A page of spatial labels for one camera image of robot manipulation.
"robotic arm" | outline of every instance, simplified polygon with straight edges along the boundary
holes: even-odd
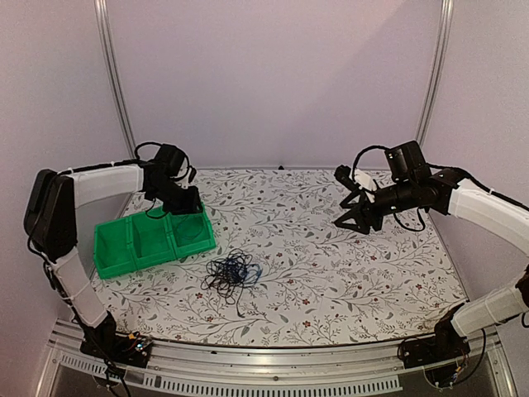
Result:
[[[395,184],[380,189],[367,174],[341,165],[335,177],[350,195],[341,202],[347,213],[335,224],[355,232],[378,231],[384,216],[410,208],[434,209],[479,225],[511,242],[529,256],[529,208],[483,186],[468,172],[426,163],[415,141],[384,149]],[[440,169],[432,174],[431,168]],[[405,342],[405,365],[418,366],[468,353],[472,332],[504,323],[529,310],[529,266],[511,284],[453,308],[435,326],[429,342]]]
[[[36,176],[24,218],[28,248],[44,260],[51,286],[70,306],[83,329],[81,352],[108,362],[145,367],[150,339],[137,332],[116,333],[116,322],[99,301],[84,272],[77,250],[75,213],[85,204],[135,192],[159,199],[172,214],[198,213],[202,205],[196,174],[188,157],[176,146],[161,145],[149,161],[125,160]]]

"cable bundle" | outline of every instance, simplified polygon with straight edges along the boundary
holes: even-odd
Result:
[[[236,304],[237,315],[241,318],[244,318],[239,311],[242,291],[253,287],[263,272],[259,265],[251,263],[252,259],[252,255],[240,249],[232,250],[227,258],[207,263],[207,276],[202,282],[202,289],[216,289],[227,304]],[[233,295],[237,288],[241,288],[241,292],[236,300]]]

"floral tablecloth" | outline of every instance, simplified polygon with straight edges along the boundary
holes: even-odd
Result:
[[[371,173],[391,183],[385,171]],[[122,331],[210,344],[305,347],[431,332],[465,299],[428,217],[408,232],[387,217],[368,236],[336,228],[347,195],[330,170],[203,170],[196,180],[217,248],[93,286]],[[137,194],[124,215],[151,202]],[[417,227],[416,213],[401,220]],[[203,290],[206,264],[240,248],[262,267],[239,304]]]

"green container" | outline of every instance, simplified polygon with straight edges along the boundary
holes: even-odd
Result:
[[[149,211],[163,215],[161,208]],[[215,248],[206,211],[161,219],[136,213],[96,226],[93,260],[102,279],[174,261]]]

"vent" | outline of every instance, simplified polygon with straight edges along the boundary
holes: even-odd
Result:
[[[107,366],[99,361],[66,352],[62,353],[60,363],[68,368],[100,377],[105,376],[107,369]],[[135,385],[144,389],[164,391],[172,395],[186,397],[346,397],[381,395],[403,389],[396,375],[341,385],[237,387],[198,381],[190,382],[178,380],[171,376],[146,373],[143,381]]]

